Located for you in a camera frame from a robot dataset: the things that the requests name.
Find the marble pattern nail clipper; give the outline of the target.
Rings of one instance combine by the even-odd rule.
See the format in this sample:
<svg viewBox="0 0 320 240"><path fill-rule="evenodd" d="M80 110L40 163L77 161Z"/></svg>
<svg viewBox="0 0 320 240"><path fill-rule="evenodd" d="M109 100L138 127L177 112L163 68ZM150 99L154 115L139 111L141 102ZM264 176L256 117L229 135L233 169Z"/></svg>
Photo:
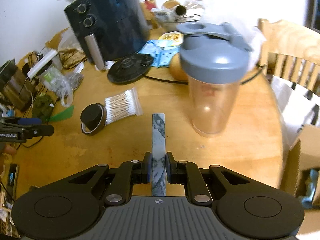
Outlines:
<svg viewBox="0 0 320 240"><path fill-rule="evenodd" d="M165 114L152 115L152 196L166 196Z"/></svg>

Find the black smartphone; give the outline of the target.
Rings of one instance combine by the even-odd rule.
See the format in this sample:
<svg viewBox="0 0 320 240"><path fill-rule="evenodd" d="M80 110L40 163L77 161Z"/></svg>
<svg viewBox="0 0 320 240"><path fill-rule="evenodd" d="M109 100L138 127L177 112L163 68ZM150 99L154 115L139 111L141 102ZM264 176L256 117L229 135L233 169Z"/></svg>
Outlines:
<svg viewBox="0 0 320 240"><path fill-rule="evenodd" d="M7 179L7 199L9 201L15 200L16 187L17 187L17 177L18 177L19 166L17 164L11 164Z"/></svg>

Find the green net bag of nuts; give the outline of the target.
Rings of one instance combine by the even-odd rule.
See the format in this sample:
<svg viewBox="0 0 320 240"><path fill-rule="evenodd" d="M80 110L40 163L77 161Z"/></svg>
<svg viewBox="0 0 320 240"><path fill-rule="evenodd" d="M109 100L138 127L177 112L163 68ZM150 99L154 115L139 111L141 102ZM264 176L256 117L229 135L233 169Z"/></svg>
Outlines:
<svg viewBox="0 0 320 240"><path fill-rule="evenodd" d="M74 112L73 105L53 115L54 108L59 101L60 98L53 100L51 96L41 93L40 96L33 101L32 117L40 119L43 124L70 119Z"/></svg>

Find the white long handheld device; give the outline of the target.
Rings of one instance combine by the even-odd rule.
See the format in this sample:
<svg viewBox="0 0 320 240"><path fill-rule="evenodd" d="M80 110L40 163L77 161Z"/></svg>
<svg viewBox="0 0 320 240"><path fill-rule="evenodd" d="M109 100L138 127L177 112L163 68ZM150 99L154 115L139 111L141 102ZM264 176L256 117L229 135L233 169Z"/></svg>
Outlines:
<svg viewBox="0 0 320 240"><path fill-rule="evenodd" d="M36 63L27 73L27 77L32 79L49 61L51 61L57 55L55 49L48 51L46 55L38 63Z"/></svg>

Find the yellow wipes pack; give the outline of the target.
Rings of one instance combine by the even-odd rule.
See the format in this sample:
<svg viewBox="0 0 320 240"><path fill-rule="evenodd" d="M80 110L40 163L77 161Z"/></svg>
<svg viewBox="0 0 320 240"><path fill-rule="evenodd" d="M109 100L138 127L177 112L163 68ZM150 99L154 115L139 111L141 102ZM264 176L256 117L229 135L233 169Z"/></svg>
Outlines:
<svg viewBox="0 0 320 240"><path fill-rule="evenodd" d="M178 31L172 31L164 33L158 39L169 41L172 46L180 46L183 43L183 34Z"/></svg>

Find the clear plastic bag of seeds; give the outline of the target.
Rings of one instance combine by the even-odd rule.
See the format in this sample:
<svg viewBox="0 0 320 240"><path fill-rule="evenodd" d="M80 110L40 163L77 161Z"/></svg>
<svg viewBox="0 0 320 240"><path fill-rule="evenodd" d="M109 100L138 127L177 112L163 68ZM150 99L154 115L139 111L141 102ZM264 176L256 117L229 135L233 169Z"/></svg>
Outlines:
<svg viewBox="0 0 320 240"><path fill-rule="evenodd" d="M73 93L81 85L84 76L70 72L63 75L55 67L49 67L43 74L44 85L61 100L61 105L68 108L73 103Z"/></svg>

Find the dark blue air fryer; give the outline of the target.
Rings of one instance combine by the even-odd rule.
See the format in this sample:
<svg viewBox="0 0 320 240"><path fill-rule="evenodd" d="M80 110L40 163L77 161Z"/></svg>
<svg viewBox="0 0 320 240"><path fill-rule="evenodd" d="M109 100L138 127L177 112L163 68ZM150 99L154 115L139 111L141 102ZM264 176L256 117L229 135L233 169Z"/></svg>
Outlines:
<svg viewBox="0 0 320 240"><path fill-rule="evenodd" d="M76 0L65 15L90 63L86 36L94 35L104 61L137 53L149 39L139 0Z"/></svg>

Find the wooden chair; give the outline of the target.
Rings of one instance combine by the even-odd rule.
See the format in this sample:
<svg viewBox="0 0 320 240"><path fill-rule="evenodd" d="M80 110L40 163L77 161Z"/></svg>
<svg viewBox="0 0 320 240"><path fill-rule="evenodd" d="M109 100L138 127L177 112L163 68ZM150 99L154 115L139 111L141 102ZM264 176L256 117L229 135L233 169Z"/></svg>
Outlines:
<svg viewBox="0 0 320 240"><path fill-rule="evenodd" d="M263 73L295 82L319 95L319 33L285 20L260 19L266 41L259 65Z"/></svg>

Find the black kettle base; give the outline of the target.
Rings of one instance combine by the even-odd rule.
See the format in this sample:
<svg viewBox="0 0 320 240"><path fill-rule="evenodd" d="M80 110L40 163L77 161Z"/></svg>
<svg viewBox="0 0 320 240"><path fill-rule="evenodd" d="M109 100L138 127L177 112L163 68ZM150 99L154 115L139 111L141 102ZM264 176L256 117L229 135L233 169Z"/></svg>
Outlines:
<svg viewBox="0 0 320 240"><path fill-rule="evenodd" d="M127 85L143 78L151 69L154 58L150 54L133 54L114 63L107 78L115 85Z"/></svg>

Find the bag of cotton swabs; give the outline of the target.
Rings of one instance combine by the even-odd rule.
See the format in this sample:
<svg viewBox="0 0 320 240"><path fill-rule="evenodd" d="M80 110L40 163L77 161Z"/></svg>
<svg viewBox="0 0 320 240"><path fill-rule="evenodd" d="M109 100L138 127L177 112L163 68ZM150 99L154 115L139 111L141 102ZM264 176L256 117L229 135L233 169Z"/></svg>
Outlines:
<svg viewBox="0 0 320 240"><path fill-rule="evenodd" d="M105 126L129 116L140 116L143 110L135 87L105 99Z"/></svg>

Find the black round cap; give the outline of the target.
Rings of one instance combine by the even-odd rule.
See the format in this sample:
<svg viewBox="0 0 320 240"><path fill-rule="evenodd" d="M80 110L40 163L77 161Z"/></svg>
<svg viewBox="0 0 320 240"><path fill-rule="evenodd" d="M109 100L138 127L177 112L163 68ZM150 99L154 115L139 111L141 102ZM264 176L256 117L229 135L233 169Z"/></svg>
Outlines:
<svg viewBox="0 0 320 240"><path fill-rule="evenodd" d="M94 103L81 112L80 120L89 131L93 131L104 122L104 114L104 107L100 103Z"/></svg>

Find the blue wet wipes pack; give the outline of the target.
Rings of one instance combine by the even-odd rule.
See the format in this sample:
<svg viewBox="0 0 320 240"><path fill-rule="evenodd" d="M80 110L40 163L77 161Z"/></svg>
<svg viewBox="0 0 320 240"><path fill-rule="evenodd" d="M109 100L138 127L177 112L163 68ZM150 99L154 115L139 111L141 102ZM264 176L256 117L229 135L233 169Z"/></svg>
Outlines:
<svg viewBox="0 0 320 240"><path fill-rule="evenodd" d="M168 40L149 40L138 52L139 54L150 54L153 57L152 67L168 67L171 59L180 50L180 46L173 45Z"/></svg>

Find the orange fruit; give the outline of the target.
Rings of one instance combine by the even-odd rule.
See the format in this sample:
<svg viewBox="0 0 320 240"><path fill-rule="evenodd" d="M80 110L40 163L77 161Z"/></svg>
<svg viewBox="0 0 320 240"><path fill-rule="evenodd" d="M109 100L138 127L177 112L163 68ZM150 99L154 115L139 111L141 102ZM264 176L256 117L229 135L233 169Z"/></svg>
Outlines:
<svg viewBox="0 0 320 240"><path fill-rule="evenodd" d="M188 81L187 74L182 69L181 63L180 63L180 55L179 53L175 54L170 63L169 63L169 72L171 76L177 80L177 81Z"/></svg>

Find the stainless steel electric kettle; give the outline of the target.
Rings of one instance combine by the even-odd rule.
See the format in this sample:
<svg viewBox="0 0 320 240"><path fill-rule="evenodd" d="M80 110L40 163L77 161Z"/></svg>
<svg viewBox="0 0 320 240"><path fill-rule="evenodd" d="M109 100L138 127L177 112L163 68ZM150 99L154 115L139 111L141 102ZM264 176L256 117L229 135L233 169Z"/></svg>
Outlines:
<svg viewBox="0 0 320 240"><path fill-rule="evenodd" d="M36 94L35 87L17 67L14 59L1 66L1 93L21 112L27 110Z"/></svg>

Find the glass bowl with clutter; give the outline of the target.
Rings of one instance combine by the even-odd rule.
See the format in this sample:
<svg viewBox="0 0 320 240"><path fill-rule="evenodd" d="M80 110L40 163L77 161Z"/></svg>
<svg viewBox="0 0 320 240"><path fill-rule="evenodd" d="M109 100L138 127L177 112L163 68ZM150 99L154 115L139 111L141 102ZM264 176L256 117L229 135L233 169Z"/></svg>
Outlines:
<svg viewBox="0 0 320 240"><path fill-rule="evenodd" d="M202 1L186 1L180 4L175 0L166 1L161 8L152 8L151 13L157 23L167 32L176 31L176 26L202 20L205 8Z"/></svg>

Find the clear shaker bottle grey lid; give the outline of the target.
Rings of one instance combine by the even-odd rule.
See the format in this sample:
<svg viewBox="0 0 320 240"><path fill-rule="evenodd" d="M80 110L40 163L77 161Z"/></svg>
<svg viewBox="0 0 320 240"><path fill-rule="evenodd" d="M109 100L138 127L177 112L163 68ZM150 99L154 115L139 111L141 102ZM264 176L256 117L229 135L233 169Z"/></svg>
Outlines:
<svg viewBox="0 0 320 240"><path fill-rule="evenodd" d="M188 77L190 120L197 133L211 137L227 125L252 48L229 23L176 28L183 34L179 56Z"/></svg>

